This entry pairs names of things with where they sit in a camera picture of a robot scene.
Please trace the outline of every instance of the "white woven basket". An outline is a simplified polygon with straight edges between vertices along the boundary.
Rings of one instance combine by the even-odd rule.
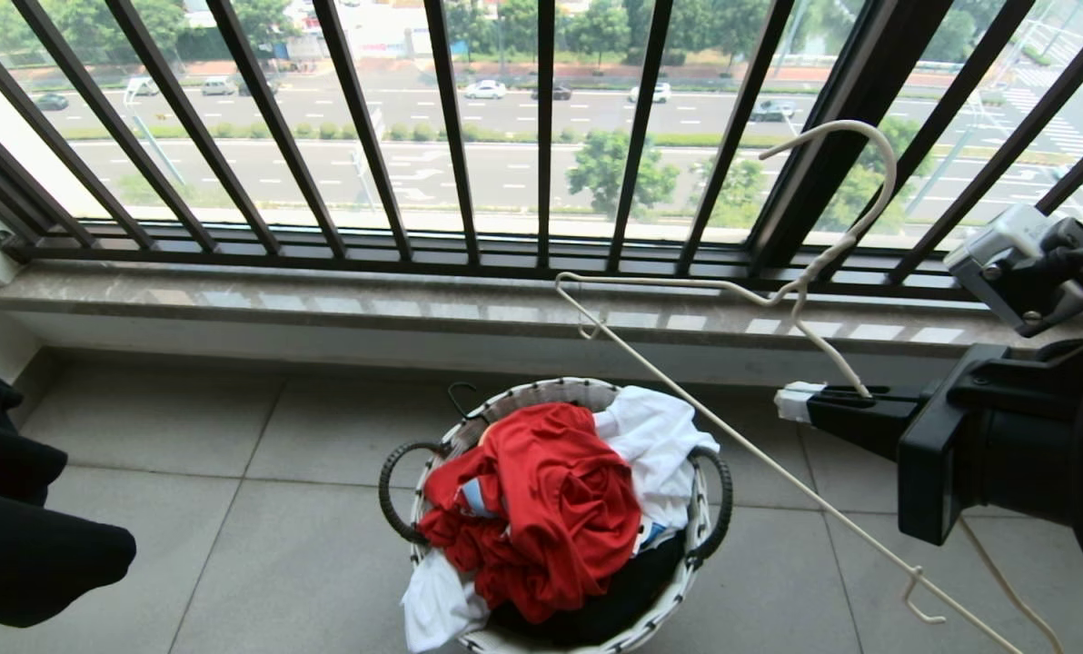
[[[617,390],[619,389],[614,384],[609,384],[609,382],[602,380],[562,377],[557,378],[557,380],[530,382],[530,384],[516,387],[497,394],[497,396],[490,397],[481,405],[480,409],[469,414],[467,418],[458,422],[457,426],[454,426],[443,436],[442,443],[448,447],[448,454],[445,457],[433,456],[432,459],[426,462],[425,471],[420,473],[420,480],[416,484],[416,497],[413,500],[412,512],[413,524],[415,525],[431,509],[429,502],[422,499],[422,489],[425,489],[425,481],[429,479],[429,473],[445,462],[445,460],[455,459],[455,457],[462,455],[474,446],[484,428],[487,427],[486,420],[495,422],[512,414],[513,410],[549,402],[574,403],[597,413],[597,410],[602,410],[611,405],[611,402],[613,402],[613,398],[617,394]],[[429,447],[426,443],[420,443],[420,446]],[[396,453],[393,453],[392,457],[389,457],[389,462],[386,463],[387,475],[383,472],[381,473],[381,506],[388,499],[386,494],[388,493],[388,479],[391,475],[392,466],[395,465],[396,459],[400,459],[400,456],[407,454],[408,448],[412,447],[413,444],[409,444],[409,446],[397,449]],[[719,460],[713,460],[717,465],[720,465],[720,475],[723,479],[730,479],[727,468]],[[691,463],[695,467],[695,501],[692,501],[690,505],[690,521],[686,529],[687,535],[683,548],[688,553],[691,553],[691,551],[703,545],[704,541],[707,541],[708,535],[713,533],[712,514],[708,512],[707,502],[707,480],[704,479],[703,472],[700,471],[700,465],[693,459]],[[725,494],[725,496],[727,496],[725,500],[730,501],[730,493]],[[727,514],[723,518],[730,516],[730,505],[728,510],[723,510],[723,513]],[[716,537],[723,537],[725,532],[727,532],[727,524],[721,525]],[[428,554],[429,547],[428,545],[413,542],[413,566],[416,566]],[[461,645],[467,646],[468,650],[488,651],[488,653],[622,654],[625,651],[636,650],[637,646],[650,640],[654,636],[654,632],[667,620],[667,617],[670,617],[671,614],[679,610],[679,604],[687,597],[687,591],[691,590],[691,585],[695,583],[697,573],[699,564],[691,564],[690,558],[684,555],[683,560],[675,567],[674,575],[671,575],[666,589],[653,601],[651,609],[647,610],[641,617],[638,617],[638,620],[629,626],[628,629],[612,637],[603,642],[602,645],[578,646],[578,649],[573,650],[554,650],[553,646],[538,643],[536,640],[510,632],[507,629],[497,628],[496,625],[491,625],[485,629],[458,637],[457,641]]]

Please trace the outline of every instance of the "crosswalk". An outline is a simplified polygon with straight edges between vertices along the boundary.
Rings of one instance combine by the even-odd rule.
[[[1028,115],[1035,107],[1035,104],[1039,104],[1039,95],[1028,88],[1009,88],[1002,94],[1006,95],[1006,102],[1015,109],[1022,112],[1023,116]],[[1082,158],[1083,135],[1064,117],[1054,116],[1043,130],[1043,136],[1052,140],[1062,153],[1073,156],[1077,160]]]

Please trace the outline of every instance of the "white clothing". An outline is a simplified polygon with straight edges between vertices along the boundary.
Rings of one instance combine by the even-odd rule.
[[[595,427],[613,450],[631,467],[631,483],[642,510],[636,551],[657,547],[687,526],[687,508],[695,469],[687,455],[694,447],[719,452],[712,434],[691,423],[695,407],[640,387],[626,387],[605,410],[595,414]],[[652,529],[665,531],[649,538]]]
[[[488,620],[488,605],[477,593],[472,575],[461,575],[443,550],[432,548],[413,571],[404,606],[404,640],[414,654],[436,650],[443,643]]]

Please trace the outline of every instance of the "dark car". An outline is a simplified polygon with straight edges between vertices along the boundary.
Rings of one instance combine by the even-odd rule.
[[[563,87],[561,83],[554,83],[553,86],[553,100],[569,100],[573,99],[574,91],[569,87]],[[538,90],[535,88],[533,93],[530,93],[530,99],[538,99]]]
[[[251,94],[251,89],[247,87],[247,82],[246,81],[243,81],[242,79],[239,79],[238,87],[239,87],[239,95],[250,95]],[[268,79],[268,88],[271,88],[271,94],[272,95],[275,95],[275,93],[279,92],[279,83],[276,82],[274,79]]]
[[[783,122],[791,119],[795,113],[795,104],[782,103],[780,100],[764,100],[762,103],[757,104],[756,108],[753,109],[751,120],[753,122],[758,120]]]
[[[60,112],[69,106],[69,101],[65,100],[64,95],[56,93],[44,93],[39,99],[34,100],[34,103],[42,112]]]

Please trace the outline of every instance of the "car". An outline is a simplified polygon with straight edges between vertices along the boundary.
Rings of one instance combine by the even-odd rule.
[[[500,100],[505,97],[505,84],[493,79],[482,79],[466,87],[466,97],[470,100]]]
[[[130,88],[133,88],[134,95],[158,95],[158,86],[155,80],[148,77],[131,77]]]
[[[569,87],[563,87],[561,83],[554,83],[553,86],[553,100],[570,100],[573,99],[574,91]],[[538,99],[538,90],[535,88],[533,93],[530,93],[530,99]]]
[[[1066,173],[1070,172],[1070,167],[1069,166],[1048,167],[1048,169],[1046,169],[1046,172],[1049,172],[1049,175],[1054,178],[1054,182],[1057,182],[1059,181],[1059,179],[1066,178]]]
[[[239,88],[239,95],[251,94],[251,88],[248,88],[247,82],[242,79],[239,79],[238,81],[238,88]],[[268,88],[271,88],[272,95],[275,95],[275,93],[279,92],[279,83],[276,82],[274,79],[268,79]]]
[[[796,105],[781,100],[764,100],[753,109],[751,121],[783,122],[796,113]]]
[[[654,86],[654,99],[651,100],[652,103],[666,103],[667,100],[670,100],[670,86],[669,86],[669,83],[667,83],[665,81],[661,81],[658,83],[655,83],[655,86]],[[631,103],[637,103],[637,101],[638,101],[638,88],[637,87],[636,88],[631,88],[631,90],[629,90],[629,101],[631,101]]]
[[[65,95],[58,95],[56,93],[44,93],[34,100],[34,104],[37,108],[42,112],[60,112],[61,109],[69,106],[69,101],[65,99]]]

